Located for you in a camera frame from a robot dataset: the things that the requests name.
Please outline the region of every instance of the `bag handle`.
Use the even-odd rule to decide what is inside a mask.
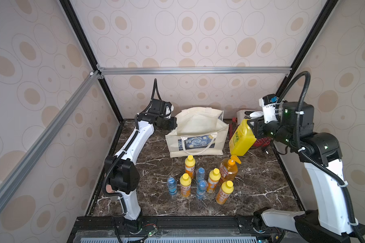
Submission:
[[[187,137],[181,137],[181,144],[182,144],[182,149],[184,150],[184,152],[186,154],[190,154],[190,155],[199,155],[204,153],[207,149],[209,149],[209,147],[211,147],[212,143],[214,142],[215,138],[218,136],[218,132],[214,132],[210,134],[213,138],[211,140],[211,142],[207,145],[207,147],[205,147],[202,151],[199,151],[197,153],[188,153],[185,149],[185,140],[187,140]]]

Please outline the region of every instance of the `orange juice bottle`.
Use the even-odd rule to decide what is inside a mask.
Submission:
[[[213,193],[216,185],[218,184],[220,179],[220,171],[218,168],[215,168],[213,170],[211,170],[211,172],[209,173],[209,177],[208,177],[208,187],[207,187],[207,192],[208,193]]]
[[[192,155],[188,155],[188,158],[185,159],[185,173],[187,173],[191,179],[193,179],[193,172],[195,171],[195,163],[196,160]]]
[[[218,194],[216,195],[216,202],[220,205],[224,204],[229,198],[230,194],[234,191],[234,184],[232,181],[228,180],[223,182]]]
[[[236,155],[231,155],[230,159],[224,159],[220,164],[220,180],[219,185],[223,185],[223,182],[228,180],[233,181],[234,178],[237,176],[238,167],[237,162],[240,164],[240,160]]]
[[[191,194],[191,177],[185,173],[180,177],[180,187],[181,187],[181,195],[183,197],[189,197]]]

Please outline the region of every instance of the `plastic vent grille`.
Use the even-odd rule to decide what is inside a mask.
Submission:
[[[123,243],[141,238],[124,238]],[[81,243],[118,243],[116,238],[82,238]],[[163,237],[161,239],[147,239],[145,243],[257,243],[254,236],[231,237]]]

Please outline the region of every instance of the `black metal frame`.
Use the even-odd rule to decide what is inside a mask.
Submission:
[[[277,159],[277,161],[278,161],[278,163],[280,165],[280,168],[282,170],[282,173],[284,174],[285,179],[288,182],[289,188],[291,189],[291,192],[293,194],[293,197],[295,198],[295,201],[297,203],[297,206],[299,207],[300,211],[305,211],[306,209],[303,206],[303,203],[302,203],[302,201],[301,201],[301,199],[299,197],[299,194],[297,194],[296,188],[293,185],[293,182],[291,180],[291,177],[289,176],[288,171],[287,171],[287,169],[284,166],[284,163],[283,163],[283,161],[282,161],[282,159],[280,157],[280,154],[277,153],[277,149],[275,148],[274,143],[271,143],[271,147],[272,147],[273,153],[276,156],[276,159]]]
[[[143,229],[136,235],[132,235],[123,224],[123,217],[78,217],[67,243],[72,243],[78,231],[114,230],[114,220],[117,225],[119,235],[126,237],[144,237],[148,234],[148,229]],[[279,230],[269,227],[264,233],[258,233],[252,226],[253,216],[145,216],[143,224],[156,224],[158,231],[171,230],[206,230],[218,229],[229,230],[240,234],[250,234],[257,239],[268,239],[272,234],[278,234]]]
[[[98,63],[96,60],[95,55],[93,54],[92,48],[86,38],[86,35],[81,27],[81,24],[75,14],[73,6],[70,3],[70,0],[59,0],[63,10],[68,17],[70,24],[73,27],[73,30],[93,68],[93,70],[98,70]],[[289,82],[291,81],[292,76],[296,73],[298,67],[302,63],[303,59],[305,58],[306,54],[310,50],[313,42],[315,41],[316,37],[318,36],[319,32],[321,31],[322,27],[324,26],[327,18],[331,14],[332,10],[334,9],[335,5],[337,4],[338,0],[327,0],[325,6],[323,7],[321,13],[319,14],[315,24],[313,25],[310,33],[308,34],[306,40],[304,41],[300,51],[298,52],[295,60],[293,61],[291,67],[292,70],[290,74],[284,78],[280,87],[278,88],[276,95],[279,96],[287,87]],[[112,110],[114,111],[118,121],[119,127],[117,133],[114,137],[114,141],[112,143],[111,149],[109,151],[109,155],[113,155],[115,152],[115,148],[117,142],[119,141],[120,134],[123,129],[124,120],[119,111],[119,108],[112,96],[111,90],[109,89],[106,80],[102,76],[102,79],[99,79],[100,85],[109,101]],[[285,169],[284,163],[280,158],[279,154],[276,150],[273,150],[276,158],[280,164],[280,167],[284,173],[284,176],[287,179],[287,182],[291,188],[293,196],[299,206],[300,210],[304,210],[304,206],[300,200],[300,197],[297,194],[297,191],[288,175],[287,170]],[[90,206],[87,209],[86,215],[84,217],[78,217],[76,220],[75,225],[71,231],[71,234],[68,238],[68,243],[73,242],[75,234],[78,230],[106,230],[106,229],[113,229],[112,217],[93,217],[90,216],[93,214],[93,210],[95,208],[95,204],[97,202],[97,197],[101,190],[101,183],[104,174],[104,169],[102,170],[101,176],[98,179],[97,187],[92,195],[92,201]],[[160,230],[163,229],[238,229],[242,234],[251,234],[253,236],[267,236],[270,233],[264,234],[257,234],[256,231],[253,230],[251,226],[253,216],[156,216],[156,217],[144,217],[144,224],[146,223],[157,223],[157,226]],[[118,227],[119,227],[119,234],[130,236],[131,234],[125,229],[123,223],[123,218],[119,218],[117,220]],[[276,228],[270,228],[271,233],[276,233]],[[142,234],[138,234],[136,236],[144,236],[146,232]]]
[[[117,143],[119,141],[120,138],[120,134],[122,134],[123,131],[123,126],[125,125],[125,120],[123,120],[120,124],[119,127],[117,128],[117,132],[115,134],[114,140],[112,142],[110,151],[108,152],[109,156],[113,156],[115,153],[115,148],[117,146]],[[86,216],[92,216],[93,215],[93,211],[94,208],[96,207],[96,203],[97,203],[97,198],[102,190],[102,183],[103,183],[103,179],[104,179],[104,167],[102,169],[102,172],[100,173],[99,179],[97,180],[97,185],[93,191],[92,194],[92,199],[90,204],[88,205],[88,209],[85,213]]]
[[[81,27],[81,23],[78,21],[77,15],[74,12],[73,6],[70,3],[70,0],[59,0],[63,10],[65,11],[66,16],[68,17],[68,20],[70,24],[72,25],[72,28],[74,30],[74,33],[77,36],[78,41],[80,42],[85,55],[87,56],[89,63],[91,64],[91,67],[93,70],[97,70],[99,73],[97,67],[97,60],[95,55],[93,54],[92,48],[85,36],[84,30]],[[119,123],[123,121],[122,114],[119,111],[119,108],[117,107],[117,104],[112,96],[111,90],[108,87],[107,81],[105,80],[104,76],[102,75],[102,79],[99,79],[99,83],[104,91],[105,96],[107,97],[108,102],[111,105],[111,108],[118,119]]]
[[[300,51],[297,53],[295,60],[292,62],[291,65],[291,72],[288,76],[286,76],[283,81],[281,82],[280,87],[276,91],[276,96],[279,97],[281,93],[285,90],[287,85],[292,79],[292,76],[296,74],[297,69],[299,68],[300,64],[304,60],[305,56],[307,55],[308,51],[310,50],[312,44],[316,40],[319,32],[323,28],[324,24],[326,23],[327,18],[330,16],[332,10],[334,9],[335,5],[339,0],[327,0],[326,4],[324,5],[322,11],[320,12],[316,22],[311,28],[311,31],[308,33],[306,40],[304,41]]]

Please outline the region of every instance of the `yellow bottle cap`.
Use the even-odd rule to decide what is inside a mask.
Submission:
[[[189,186],[191,184],[191,182],[192,182],[192,179],[191,179],[191,177],[187,173],[184,173],[182,175],[182,177],[180,178],[180,184],[182,186],[187,187],[187,186]]]
[[[227,188],[232,188],[234,186],[234,183],[230,180],[226,181],[226,187]]]
[[[238,156],[236,155],[231,155],[231,159],[234,160],[235,162],[237,162],[238,164],[241,164],[240,159],[238,158]]]
[[[188,155],[188,158],[185,159],[185,165],[188,167],[195,166],[196,160],[192,155]]]
[[[231,192],[234,191],[234,183],[230,180],[223,182],[222,190],[223,190],[223,192],[225,192],[227,194],[231,194]]]
[[[215,168],[215,169],[211,170],[211,172],[209,173],[209,178],[214,182],[219,181],[219,179],[220,179],[219,169]]]
[[[235,161],[232,159],[229,159],[229,167],[233,167],[235,165]]]

